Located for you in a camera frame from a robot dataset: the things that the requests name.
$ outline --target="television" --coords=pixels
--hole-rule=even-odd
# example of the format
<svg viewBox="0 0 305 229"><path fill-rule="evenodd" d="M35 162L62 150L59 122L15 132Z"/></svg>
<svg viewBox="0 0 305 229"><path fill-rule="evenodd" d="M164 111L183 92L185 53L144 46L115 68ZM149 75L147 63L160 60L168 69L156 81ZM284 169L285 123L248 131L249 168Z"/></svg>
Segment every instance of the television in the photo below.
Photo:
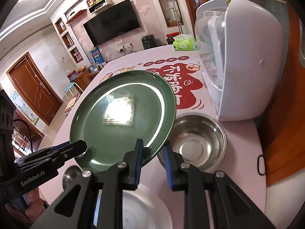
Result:
<svg viewBox="0 0 305 229"><path fill-rule="evenodd" d="M141 28L130 0L106 9L83 26L95 47L123 33Z"/></svg>

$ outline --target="green plate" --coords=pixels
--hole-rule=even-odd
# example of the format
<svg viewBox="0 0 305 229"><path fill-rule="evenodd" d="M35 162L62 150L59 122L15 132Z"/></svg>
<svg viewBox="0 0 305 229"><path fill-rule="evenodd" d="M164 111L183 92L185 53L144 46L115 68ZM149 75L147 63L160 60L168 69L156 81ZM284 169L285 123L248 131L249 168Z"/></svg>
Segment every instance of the green plate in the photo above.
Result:
<svg viewBox="0 0 305 229"><path fill-rule="evenodd" d="M176 118L176 99L170 85L158 74L127 71L100 83L77 109L70 142L83 140L86 153L76 162L99 172L122 161L137 138L149 147L147 164L162 148Z"/></svg>

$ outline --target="book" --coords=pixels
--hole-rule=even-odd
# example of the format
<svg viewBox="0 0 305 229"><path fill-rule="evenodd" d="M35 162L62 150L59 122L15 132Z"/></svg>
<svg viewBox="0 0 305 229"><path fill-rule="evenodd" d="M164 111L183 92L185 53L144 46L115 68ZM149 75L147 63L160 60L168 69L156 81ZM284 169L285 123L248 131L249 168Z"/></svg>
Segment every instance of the book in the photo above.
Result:
<svg viewBox="0 0 305 229"><path fill-rule="evenodd" d="M68 113L68 112L70 112L71 111L71 109L73 108L73 106L74 106L74 104L76 103L76 101L77 101L77 99L79 98L79 94L77 94L77 95L75 95L75 96L73 96L71 99L70 99L70 101L68 102L68 105L67 105L67 107L66 107L66 109L65 109L65 113Z"/></svg>

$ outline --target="metal bowl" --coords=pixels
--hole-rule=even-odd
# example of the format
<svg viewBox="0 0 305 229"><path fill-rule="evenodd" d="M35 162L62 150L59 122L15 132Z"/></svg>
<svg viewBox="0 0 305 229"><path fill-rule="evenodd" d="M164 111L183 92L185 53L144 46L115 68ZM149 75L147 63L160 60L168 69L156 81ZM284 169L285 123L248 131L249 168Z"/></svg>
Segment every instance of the metal bowl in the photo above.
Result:
<svg viewBox="0 0 305 229"><path fill-rule="evenodd" d="M67 186L72 183L79 174L81 174L81 172L82 170L76 165L70 166L66 169L63 174L63 190L65 190Z"/></svg>
<svg viewBox="0 0 305 229"><path fill-rule="evenodd" d="M227 137L223 127L208 115L184 114L176 118L169 140L173 151L180 153L201 171L214 172L227 149ZM164 150L158 158L164 166Z"/></svg>

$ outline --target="finger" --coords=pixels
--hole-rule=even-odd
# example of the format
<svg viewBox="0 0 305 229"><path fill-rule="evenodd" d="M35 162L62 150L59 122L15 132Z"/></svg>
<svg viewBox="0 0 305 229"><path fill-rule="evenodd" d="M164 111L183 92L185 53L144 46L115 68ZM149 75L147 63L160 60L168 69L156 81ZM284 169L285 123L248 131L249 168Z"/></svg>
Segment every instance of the finger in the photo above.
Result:
<svg viewBox="0 0 305 229"><path fill-rule="evenodd" d="M27 200L30 203L37 201L39 198L40 197L39 197L39 189L38 188L31 190L27 194Z"/></svg>
<svg viewBox="0 0 305 229"><path fill-rule="evenodd" d="M43 208L43 210L40 212L39 215L35 216L35 217L30 217L28 218L28 224L32 225L38 218L39 216L45 211L45 208Z"/></svg>
<svg viewBox="0 0 305 229"><path fill-rule="evenodd" d="M32 202L27 210L25 210L25 215L27 217L35 217L41 213L43 210L43 200L38 199L35 202Z"/></svg>
<svg viewBox="0 0 305 229"><path fill-rule="evenodd" d="M28 219L18 209L13 207L10 203L7 203L5 205L5 207L6 207L7 211L9 212L9 214L19 223L21 223L21 224L28 223Z"/></svg>

